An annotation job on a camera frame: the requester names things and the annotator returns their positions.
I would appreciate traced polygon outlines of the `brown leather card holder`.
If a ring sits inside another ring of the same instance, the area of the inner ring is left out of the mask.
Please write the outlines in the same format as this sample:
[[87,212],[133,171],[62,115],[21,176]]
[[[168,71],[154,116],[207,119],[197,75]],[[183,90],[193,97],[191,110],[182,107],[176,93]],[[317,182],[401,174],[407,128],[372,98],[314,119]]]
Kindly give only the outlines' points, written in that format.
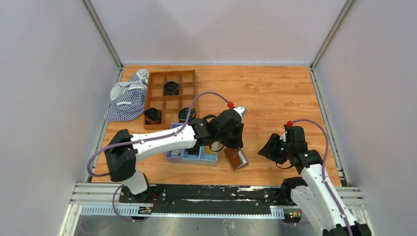
[[248,166],[248,161],[241,149],[224,149],[225,156],[234,171],[240,170]]

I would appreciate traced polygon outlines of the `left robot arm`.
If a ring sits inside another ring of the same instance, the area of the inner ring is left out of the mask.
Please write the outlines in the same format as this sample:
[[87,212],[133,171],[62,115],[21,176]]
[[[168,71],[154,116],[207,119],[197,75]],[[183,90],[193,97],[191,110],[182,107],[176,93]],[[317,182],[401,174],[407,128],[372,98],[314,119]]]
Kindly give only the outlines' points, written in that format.
[[120,130],[104,151],[110,180],[121,182],[133,195],[149,190],[145,174],[136,169],[136,162],[149,156],[175,149],[191,149],[221,143],[232,149],[243,147],[243,115],[234,109],[225,110],[210,121],[196,118],[180,128],[148,134],[130,134]]

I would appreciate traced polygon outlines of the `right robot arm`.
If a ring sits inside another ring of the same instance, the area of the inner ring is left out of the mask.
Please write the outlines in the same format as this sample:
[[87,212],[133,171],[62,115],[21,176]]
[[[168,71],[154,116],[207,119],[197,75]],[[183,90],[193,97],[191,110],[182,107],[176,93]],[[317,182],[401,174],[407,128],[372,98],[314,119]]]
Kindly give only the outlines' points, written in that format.
[[370,236],[370,227],[360,223],[348,210],[328,179],[324,161],[309,150],[304,138],[273,133],[259,155],[282,164],[289,161],[299,176],[283,180],[281,196],[295,203],[318,236]]

